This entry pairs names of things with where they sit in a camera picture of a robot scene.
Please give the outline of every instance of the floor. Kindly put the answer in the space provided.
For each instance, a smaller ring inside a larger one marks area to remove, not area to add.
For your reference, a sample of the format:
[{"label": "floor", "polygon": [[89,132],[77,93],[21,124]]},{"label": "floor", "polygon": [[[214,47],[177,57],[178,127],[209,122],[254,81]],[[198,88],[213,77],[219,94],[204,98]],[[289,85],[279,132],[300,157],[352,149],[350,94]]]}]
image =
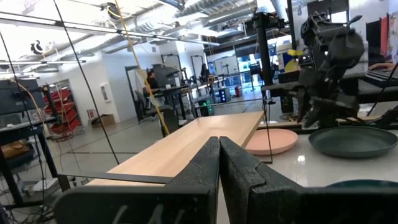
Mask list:
[{"label": "floor", "polygon": [[[237,103],[216,106],[215,115],[248,113],[262,110],[261,100],[244,103],[238,102],[249,99],[261,99],[259,87],[254,91],[251,91],[251,88],[245,88],[243,97],[232,100]],[[276,104],[271,106],[270,120],[281,122],[282,120],[279,118],[281,115],[280,102],[278,99],[275,99],[275,102]],[[387,108],[392,108],[395,105],[396,102],[380,103],[373,114],[382,114]],[[369,109],[369,105],[364,105],[361,108],[363,111],[366,111]],[[107,127],[106,130],[119,162],[127,160],[162,138],[159,123],[150,119],[138,124],[137,119],[134,118],[115,126]],[[291,151],[276,155],[274,163],[270,166],[306,187],[326,186],[348,179],[385,179],[398,181],[398,176],[396,176],[398,171],[398,165],[396,165],[396,160],[398,160],[397,150],[377,159],[349,161],[334,159],[317,153],[308,147],[307,143],[307,136],[300,136],[298,144]],[[75,136],[70,141],[61,142],[60,144],[53,143],[49,146],[52,148],[52,154],[58,171],[75,172],[81,169],[106,172],[117,165],[102,129],[86,128],[85,134]],[[46,177],[50,178],[49,170],[45,169],[44,172]],[[42,174],[38,160],[31,163],[27,167],[27,170],[20,173],[20,176],[23,179],[40,179]],[[81,180],[77,180],[78,185],[81,185]],[[7,188],[4,179],[0,188],[0,190]],[[58,191],[55,193],[54,198],[60,194]],[[11,195],[7,194],[0,197],[0,202],[3,205],[11,203]],[[27,217],[26,213],[37,211],[37,209],[16,209],[13,214],[17,220],[23,221]],[[218,200],[218,223],[229,223],[222,190],[219,192]]]}]

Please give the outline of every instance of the shelving unit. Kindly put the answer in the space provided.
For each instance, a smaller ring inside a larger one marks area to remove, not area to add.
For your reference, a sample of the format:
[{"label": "shelving unit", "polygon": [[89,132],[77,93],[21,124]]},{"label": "shelving unit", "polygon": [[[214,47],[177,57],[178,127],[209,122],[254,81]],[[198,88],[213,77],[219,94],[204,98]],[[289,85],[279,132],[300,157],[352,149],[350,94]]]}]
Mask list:
[{"label": "shelving unit", "polygon": [[[50,85],[51,96],[54,101],[55,109],[61,118],[61,124],[55,123],[51,126],[50,130],[59,141],[66,141],[71,139],[74,135],[84,133],[83,125],[76,107],[73,93],[70,88],[68,80]],[[47,105],[44,108],[46,114],[51,114],[51,108]]]}]

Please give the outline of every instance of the dark green plate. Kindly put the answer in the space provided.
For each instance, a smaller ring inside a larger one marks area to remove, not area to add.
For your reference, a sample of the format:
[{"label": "dark green plate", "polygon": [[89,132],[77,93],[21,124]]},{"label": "dark green plate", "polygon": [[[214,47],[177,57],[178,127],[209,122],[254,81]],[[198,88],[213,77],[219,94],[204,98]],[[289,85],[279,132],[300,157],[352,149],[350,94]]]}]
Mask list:
[{"label": "dark green plate", "polygon": [[312,147],[330,156],[372,158],[395,148],[398,137],[389,131],[361,126],[322,129],[308,138]]}]

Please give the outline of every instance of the pink plate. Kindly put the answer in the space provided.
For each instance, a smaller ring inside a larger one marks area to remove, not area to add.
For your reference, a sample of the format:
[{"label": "pink plate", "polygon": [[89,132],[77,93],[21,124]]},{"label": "pink plate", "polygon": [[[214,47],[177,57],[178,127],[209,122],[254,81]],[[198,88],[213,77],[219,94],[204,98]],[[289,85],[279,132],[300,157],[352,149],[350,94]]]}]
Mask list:
[{"label": "pink plate", "polygon": [[[292,148],[297,142],[298,136],[293,131],[286,129],[270,129],[269,138],[271,139],[272,154],[278,154]],[[267,130],[256,131],[247,144],[246,150],[253,155],[269,155]]]}]

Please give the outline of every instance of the cardboard box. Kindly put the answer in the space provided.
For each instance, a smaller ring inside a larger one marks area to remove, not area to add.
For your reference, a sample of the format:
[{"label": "cardboard box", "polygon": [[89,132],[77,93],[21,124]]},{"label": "cardboard box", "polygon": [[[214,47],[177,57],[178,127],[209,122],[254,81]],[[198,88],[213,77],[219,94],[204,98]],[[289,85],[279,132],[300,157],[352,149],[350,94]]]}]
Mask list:
[{"label": "cardboard box", "polygon": [[[107,126],[116,124],[116,122],[114,121],[114,116],[113,116],[113,114],[102,114],[102,115],[101,115],[101,120],[102,120],[102,123],[104,124],[104,127],[107,127]],[[98,121],[98,119],[95,118],[95,119],[91,122],[91,127],[92,127],[92,128],[101,128],[101,123],[100,123],[100,121]]]}]

